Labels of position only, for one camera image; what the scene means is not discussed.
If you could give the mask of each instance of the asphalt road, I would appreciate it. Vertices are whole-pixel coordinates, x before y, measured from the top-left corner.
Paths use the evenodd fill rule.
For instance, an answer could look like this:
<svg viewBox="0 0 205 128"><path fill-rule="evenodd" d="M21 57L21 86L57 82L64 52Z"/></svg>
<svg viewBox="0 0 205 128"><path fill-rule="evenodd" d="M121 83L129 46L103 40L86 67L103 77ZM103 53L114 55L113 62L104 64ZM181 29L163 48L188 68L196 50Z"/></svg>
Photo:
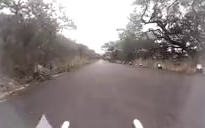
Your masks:
<svg viewBox="0 0 205 128"><path fill-rule="evenodd" d="M205 128L205 76L98 61L0 104L0 128Z"/></svg>

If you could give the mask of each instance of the sky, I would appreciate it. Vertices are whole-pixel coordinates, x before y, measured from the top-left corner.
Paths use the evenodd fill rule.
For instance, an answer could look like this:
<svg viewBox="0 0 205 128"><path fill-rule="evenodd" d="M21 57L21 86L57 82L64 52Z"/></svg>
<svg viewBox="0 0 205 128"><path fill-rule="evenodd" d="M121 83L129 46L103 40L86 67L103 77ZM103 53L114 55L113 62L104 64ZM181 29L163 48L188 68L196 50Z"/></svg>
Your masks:
<svg viewBox="0 0 205 128"><path fill-rule="evenodd" d="M66 13L74 20L77 30L66 30L64 35L87 45L97 53L108 41L118 40L117 28L125 28L132 12L133 0L60 0Z"/></svg>

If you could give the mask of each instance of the tree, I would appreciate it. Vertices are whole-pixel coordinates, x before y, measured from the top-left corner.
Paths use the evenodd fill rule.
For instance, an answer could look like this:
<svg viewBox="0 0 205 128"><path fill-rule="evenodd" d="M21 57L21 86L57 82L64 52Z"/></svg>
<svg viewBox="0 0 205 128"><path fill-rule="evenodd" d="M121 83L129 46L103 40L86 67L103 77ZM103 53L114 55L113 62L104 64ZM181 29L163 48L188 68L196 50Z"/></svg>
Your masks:
<svg viewBox="0 0 205 128"><path fill-rule="evenodd" d="M138 24L153 24L149 32L157 41L182 53L205 49L205 0L136 0L134 4Z"/></svg>

